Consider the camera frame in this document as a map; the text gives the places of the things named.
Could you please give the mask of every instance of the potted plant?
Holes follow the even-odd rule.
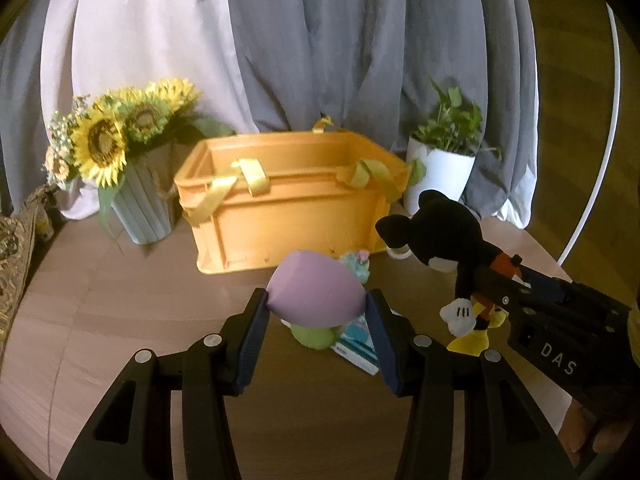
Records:
[[[431,79],[440,97],[437,114],[411,132],[406,161],[411,167],[404,193],[404,208],[418,211],[418,197],[426,189],[436,189],[459,200],[480,150],[482,112],[476,104],[465,103],[460,88],[444,92]],[[498,151],[498,148],[486,148]]]
[[[187,80],[173,79],[109,91],[92,102],[74,97],[71,113],[55,112],[47,126],[49,182],[63,189],[78,177],[93,182],[108,232],[113,207],[134,243],[167,237],[175,223],[174,144],[233,133],[194,113],[199,95]]]

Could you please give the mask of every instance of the wooden table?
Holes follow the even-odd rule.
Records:
[[[526,232],[483,221],[485,239],[524,264],[567,279]],[[191,231],[180,222],[156,247],[116,245],[91,218],[68,224],[36,273],[10,335],[0,374],[0,425],[22,452],[55,478],[76,436],[127,360],[141,348],[182,351],[240,312],[273,269],[205,276],[195,265]],[[371,259],[367,286],[416,330],[448,343],[439,309],[453,298],[454,275],[414,258]],[[498,349],[556,429],[568,396],[491,333]],[[180,395],[172,410],[175,480],[184,480]],[[253,383],[226,403],[244,480],[389,480],[399,459],[409,399],[396,399],[332,351],[300,346],[271,319]],[[454,454],[458,466],[460,455]]]

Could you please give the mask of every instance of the orange storage bin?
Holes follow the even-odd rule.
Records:
[[[260,163],[268,190],[252,196],[247,181],[239,178],[208,221],[192,223],[201,272],[274,267],[295,250],[338,257],[385,249],[375,230],[390,208],[383,189],[374,178],[356,189],[338,176],[362,159],[378,161],[400,196],[409,178],[409,167],[400,158],[344,131],[202,140],[175,175],[182,208],[197,208],[217,176],[248,158]]]

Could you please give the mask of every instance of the metal bolt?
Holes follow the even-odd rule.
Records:
[[[433,343],[432,339],[428,335],[417,335],[414,337],[414,344],[420,348],[428,348]]]
[[[204,346],[213,347],[218,346],[220,343],[222,343],[222,337],[220,337],[220,334],[209,334],[204,338]]]
[[[136,362],[140,364],[144,364],[151,359],[151,352],[149,350],[141,350],[136,354]]]
[[[487,350],[484,353],[484,358],[487,361],[491,361],[492,363],[497,363],[498,361],[500,361],[500,359],[502,359],[502,356],[497,350]]]

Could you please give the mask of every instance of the mickey mouse plush toy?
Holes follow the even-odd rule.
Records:
[[[475,356],[488,349],[487,329],[501,326],[507,314],[475,294],[474,271],[479,266],[488,266],[528,286],[518,268],[521,258],[518,255],[511,258],[485,241],[480,223],[471,211],[433,189],[420,194],[418,211],[413,217],[386,216],[376,223],[376,231],[390,250],[408,246],[409,252],[404,255],[413,254],[431,269],[458,270],[456,299],[440,311],[440,317],[457,338],[448,349]]]

